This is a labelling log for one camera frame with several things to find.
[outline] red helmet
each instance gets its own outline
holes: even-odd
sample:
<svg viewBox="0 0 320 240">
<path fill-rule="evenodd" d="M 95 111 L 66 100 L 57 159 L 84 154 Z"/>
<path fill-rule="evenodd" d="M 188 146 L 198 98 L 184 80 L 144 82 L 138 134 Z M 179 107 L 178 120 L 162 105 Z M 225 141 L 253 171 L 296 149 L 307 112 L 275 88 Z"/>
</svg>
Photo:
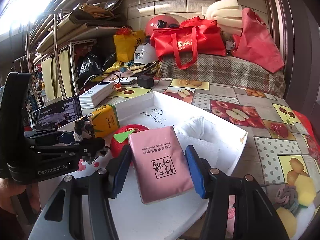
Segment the red helmet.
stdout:
<svg viewBox="0 0 320 240">
<path fill-rule="evenodd" d="M 146 25 L 146 36 L 151 36 L 156 28 L 177 28 L 179 22 L 169 15 L 158 15 L 148 21 Z"/>
</svg>

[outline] black box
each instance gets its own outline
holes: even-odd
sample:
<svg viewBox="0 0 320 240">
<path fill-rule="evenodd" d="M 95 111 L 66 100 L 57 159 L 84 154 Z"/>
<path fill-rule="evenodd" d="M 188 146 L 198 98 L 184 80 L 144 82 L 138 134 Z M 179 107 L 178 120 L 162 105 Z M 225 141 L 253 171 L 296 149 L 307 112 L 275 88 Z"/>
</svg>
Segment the black box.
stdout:
<svg viewBox="0 0 320 240">
<path fill-rule="evenodd" d="M 137 77 L 137 83 L 139 87 L 143 87 L 143 88 L 151 88 L 155 84 L 153 82 L 153 77 L 145 76 L 145 75 Z"/>
</svg>

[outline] helmet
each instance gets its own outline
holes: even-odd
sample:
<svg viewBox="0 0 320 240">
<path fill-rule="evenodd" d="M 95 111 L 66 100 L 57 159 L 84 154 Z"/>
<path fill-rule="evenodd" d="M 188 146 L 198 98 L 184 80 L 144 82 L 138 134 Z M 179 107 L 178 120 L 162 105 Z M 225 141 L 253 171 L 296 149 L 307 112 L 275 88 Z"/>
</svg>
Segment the helmet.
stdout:
<svg viewBox="0 0 320 240">
<path fill-rule="evenodd" d="M 146 36 L 151 36 L 156 28 L 177 28 L 179 22 L 169 15 L 158 15 L 148 21 L 146 25 Z"/>
<path fill-rule="evenodd" d="M 148 63 L 157 61 L 156 49 L 150 43 L 139 45 L 134 53 L 134 63 L 147 65 Z"/>
</svg>

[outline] yellow sponge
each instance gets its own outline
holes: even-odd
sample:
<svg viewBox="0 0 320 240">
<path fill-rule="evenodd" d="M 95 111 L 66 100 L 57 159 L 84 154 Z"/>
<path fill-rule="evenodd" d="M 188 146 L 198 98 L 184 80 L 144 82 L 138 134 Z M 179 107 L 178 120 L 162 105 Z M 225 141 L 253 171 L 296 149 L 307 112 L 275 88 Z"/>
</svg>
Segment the yellow sponge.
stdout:
<svg viewBox="0 0 320 240">
<path fill-rule="evenodd" d="M 313 184 L 313 179 L 299 174 L 294 185 L 298 192 L 299 204 L 308 207 L 316 197 L 316 188 Z"/>
<path fill-rule="evenodd" d="M 287 231 L 289 238 L 293 237 L 297 231 L 297 219 L 288 209 L 283 207 L 279 207 L 276 211 L 284 225 L 285 230 Z"/>
</svg>

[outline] green tag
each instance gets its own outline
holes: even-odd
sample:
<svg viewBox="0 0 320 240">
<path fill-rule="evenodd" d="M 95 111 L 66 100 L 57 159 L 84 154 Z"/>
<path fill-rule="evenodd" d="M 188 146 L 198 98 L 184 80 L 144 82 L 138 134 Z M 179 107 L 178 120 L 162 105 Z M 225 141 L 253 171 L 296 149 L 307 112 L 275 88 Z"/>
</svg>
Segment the green tag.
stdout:
<svg viewBox="0 0 320 240">
<path fill-rule="evenodd" d="M 133 133 L 134 131 L 135 129 L 126 132 L 116 133 L 113 135 L 113 138 L 116 139 L 118 143 L 123 143 L 129 136 L 129 134 Z"/>
</svg>

